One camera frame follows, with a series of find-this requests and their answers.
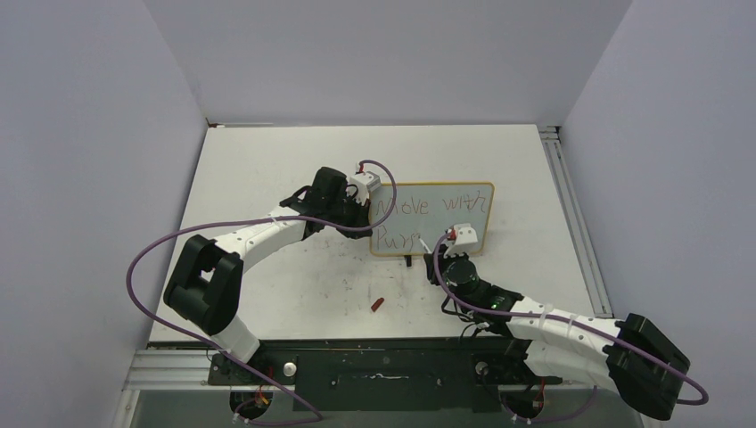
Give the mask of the red marker cap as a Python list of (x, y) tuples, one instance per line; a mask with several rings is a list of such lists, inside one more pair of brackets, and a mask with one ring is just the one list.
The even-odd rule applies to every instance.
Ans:
[(382, 304), (383, 304), (384, 302), (385, 302), (385, 299), (384, 299), (384, 298), (379, 298), (379, 299), (377, 299), (377, 300), (376, 300), (376, 301), (375, 301), (375, 302), (374, 302), (374, 303), (373, 303), (373, 304), (371, 305), (371, 311), (372, 311), (372, 312), (375, 312), (375, 311), (377, 311), (377, 310), (378, 310), (378, 309), (380, 308), (380, 306), (381, 306), (381, 305), (382, 305)]

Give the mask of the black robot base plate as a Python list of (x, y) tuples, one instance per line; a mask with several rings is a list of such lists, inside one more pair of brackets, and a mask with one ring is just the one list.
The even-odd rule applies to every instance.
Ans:
[(425, 339), (266, 341), (250, 364), (211, 359), (208, 383), (247, 398), (266, 389), (264, 375), (327, 411), (495, 412), (495, 390), (532, 397), (562, 379), (536, 375), (524, 363), (529, 342), (501, 336)]

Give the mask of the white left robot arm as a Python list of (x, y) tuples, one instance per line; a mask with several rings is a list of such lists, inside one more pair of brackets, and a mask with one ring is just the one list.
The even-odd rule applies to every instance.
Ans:
[(164, 303), (234, 356), (230, 369), (242, 383), (258, 382), (266, 371), (266, 360), (256, 353), (261, 343), (237, 314), (243, 274), (327, 223), (340, 225), (349, 239), (371, 236), (369, 196), (380, 185), (372, 172), (346, 176), (322, 167), (310, 185), (280, 201), (268, 222), (214, 238), (190, 237), (168, 280)]

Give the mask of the red capped whiteboard marker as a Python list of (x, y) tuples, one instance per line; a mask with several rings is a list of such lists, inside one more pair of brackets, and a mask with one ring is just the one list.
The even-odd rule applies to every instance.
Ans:
[(425, 253), (432, 253), (431, 249), (429, 248), (429, 246), (427, 245), (427, 243), (424, 241), (424, 239), (418, 238), (418, 241), (422, 245)]

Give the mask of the yellow framed whiteboard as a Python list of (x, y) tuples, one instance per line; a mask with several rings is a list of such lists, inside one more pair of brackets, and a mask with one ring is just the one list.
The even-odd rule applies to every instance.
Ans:
[(387, 183), (370, 195), (370, 221), (389, 216), (370, 238), (374, 256), (420, 255), (423, 243), (432, 247), (457, 224), (468, 224), (477, 234), (478, 241), (469, 252), (482, 251), (494, 201), (492, 183), (403, 183), (397, 189), (394, 193)]

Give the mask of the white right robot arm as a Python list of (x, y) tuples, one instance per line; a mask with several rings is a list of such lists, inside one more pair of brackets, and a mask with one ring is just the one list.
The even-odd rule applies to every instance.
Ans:
[(433, 285), (483, 330), (524, 345), (505, 355), (516, 382), (532, 376), (589, 383), (619, 394), (637, 412), (670, 420), (689, 358), (651, 320), (631, 313), (624, 319), (573, 314), (498, 287), (477, 274), (465, 255), (423, 255)]

